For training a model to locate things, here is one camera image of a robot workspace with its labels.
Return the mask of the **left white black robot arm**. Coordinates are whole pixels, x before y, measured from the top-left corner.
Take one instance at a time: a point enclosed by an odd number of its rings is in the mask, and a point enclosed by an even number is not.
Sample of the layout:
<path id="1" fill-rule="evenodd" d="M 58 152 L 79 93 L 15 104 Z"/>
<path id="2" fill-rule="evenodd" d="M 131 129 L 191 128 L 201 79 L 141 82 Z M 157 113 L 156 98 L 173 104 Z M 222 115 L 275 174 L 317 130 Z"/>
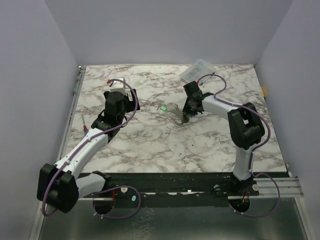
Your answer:
<path id="1" fill-rule="evenodd" d="M 124 89 L 105 91 L 105 108 L 82 141 L 55 164 L 46 163 L 42 166 L 36 197 L 42 202 L 43 216 L 50 216 L 46 206 L 67 213 L 80 198 L 90 194 L 103 198 L 110 193 L 110 176 L 100 171 L 93 171 L 85 177 L 80 177 L 80 173 L 96 153 L 109 144 L 129 122 L 125 118 L 126 113 L 134 115 L 140 109 L 136 90 L 131 89 L 130 92 L 132 100 Z"/>

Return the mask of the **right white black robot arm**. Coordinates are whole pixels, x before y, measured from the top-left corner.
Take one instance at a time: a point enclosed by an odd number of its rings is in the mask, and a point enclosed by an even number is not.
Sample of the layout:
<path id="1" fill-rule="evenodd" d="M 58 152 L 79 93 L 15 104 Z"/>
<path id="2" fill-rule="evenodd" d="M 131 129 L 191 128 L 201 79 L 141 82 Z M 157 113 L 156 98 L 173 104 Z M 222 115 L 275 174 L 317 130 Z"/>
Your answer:
<path id="1" fill-rule="evenodd" d="M 195 81 L 185 84 L 183 88 L 187 96 L 182 110 L 185 118 L 208 112 L 228 121 L 230 136 L 236 145 L 232 171 L 236 179 L 230 182 L 229 189 L 236 196 L 242 195 L 248 189 L 246 180 L 252 177 L 249 170 L 251 151 L 265 135 L 255 106 L 250 102 L 241 105 L 218 99 L 211 92 L 203 93 Z"/>

